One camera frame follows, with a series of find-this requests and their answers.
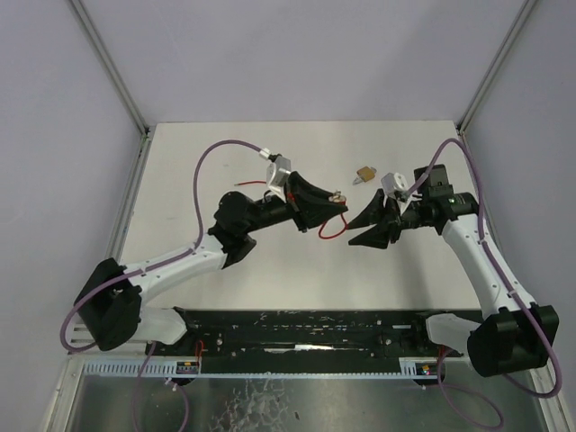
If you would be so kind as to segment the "small silver key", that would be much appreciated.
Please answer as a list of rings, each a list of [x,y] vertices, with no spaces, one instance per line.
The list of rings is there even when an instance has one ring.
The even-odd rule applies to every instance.
[[[345,203],[347,201],[347,198],[339,191],[336,191],[328,199],[333,203]]]

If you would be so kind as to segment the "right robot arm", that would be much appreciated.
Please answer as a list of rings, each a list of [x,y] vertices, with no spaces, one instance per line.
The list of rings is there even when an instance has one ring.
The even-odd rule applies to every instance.
[[[403,202],[406,179],[389,173],[369,204],[348,223],[363,233],[351,246],[386,249],[404,230],[430,227],[457,256],[481,306],[480,323],[452,312],[434,312],[425,319],[428,339],[467,356],[483,377],[536,369],[547,364],[559,317],[551,306],[540,306],[493,246],[487,230],[479,229],[479,205],[471,193],[455,193],[444,165],[427,172],[417,198]]]

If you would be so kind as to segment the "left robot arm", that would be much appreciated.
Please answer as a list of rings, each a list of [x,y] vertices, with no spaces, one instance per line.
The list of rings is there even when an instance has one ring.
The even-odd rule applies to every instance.
[[[215,223],[198,244],[149,260],[121,265],[101,261],[76,297],[73,312],[85,324],[92,347],[118,348],[136,336],[167,346],[188,331],[174,308],[157,309],[149,302],[199,275],[217,272],[243,260],[257,245],[251,233],[293,221],[300,232],[315,229],[347,211],[340,192],[318,188],[297,173],[287,176],[279,194],[253,200],[238,191],[225,193]]]

